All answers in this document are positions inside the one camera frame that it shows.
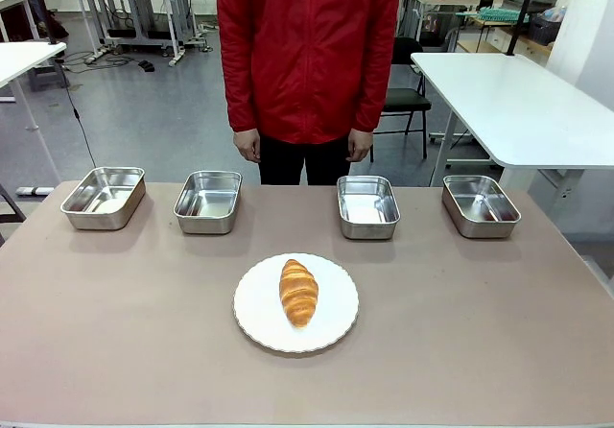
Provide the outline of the person's left hand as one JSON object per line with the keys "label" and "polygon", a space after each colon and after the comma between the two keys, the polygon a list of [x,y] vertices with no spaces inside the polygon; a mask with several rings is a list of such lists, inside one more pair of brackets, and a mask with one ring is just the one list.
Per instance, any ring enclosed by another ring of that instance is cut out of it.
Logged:
{"label": "person's left hand", "polygon": [[348,135],[348,157],[349,162],[360,162],[370,152],[373,145],[373,133],[352,129]]}

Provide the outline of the person's right hand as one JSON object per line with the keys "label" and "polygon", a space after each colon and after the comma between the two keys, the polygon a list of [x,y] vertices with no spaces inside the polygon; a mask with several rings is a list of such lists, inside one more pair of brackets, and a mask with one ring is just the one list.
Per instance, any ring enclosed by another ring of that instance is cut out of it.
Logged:
{"label": "person's right hand", "polygon": [[249,162],[260,162],[260,135],[258,130],[237,131],[233,143],[239,154]]}

